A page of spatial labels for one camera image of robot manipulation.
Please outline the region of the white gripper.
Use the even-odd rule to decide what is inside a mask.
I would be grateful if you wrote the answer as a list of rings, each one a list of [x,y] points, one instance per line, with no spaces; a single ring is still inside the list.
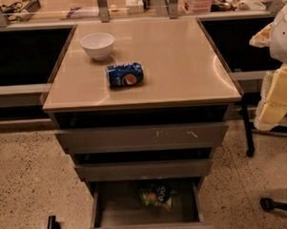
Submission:
[[[249,45],[270,47],[273,24],[266,25],[255,34]],[[258,131],[270,131],[287,114],[287,63],[273,72],[266,72],[261,84],[261,99],[256,106],[254,126]]]

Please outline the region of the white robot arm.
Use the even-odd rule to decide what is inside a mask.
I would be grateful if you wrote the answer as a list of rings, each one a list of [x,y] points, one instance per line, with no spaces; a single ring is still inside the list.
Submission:
[[[267,72],[263,77],[261,100],[256,107],[255,128],[270,131],[287,114],[287,3],[249,44],[261,49],[268,47],[271,57],[281,62],[275,72]]]

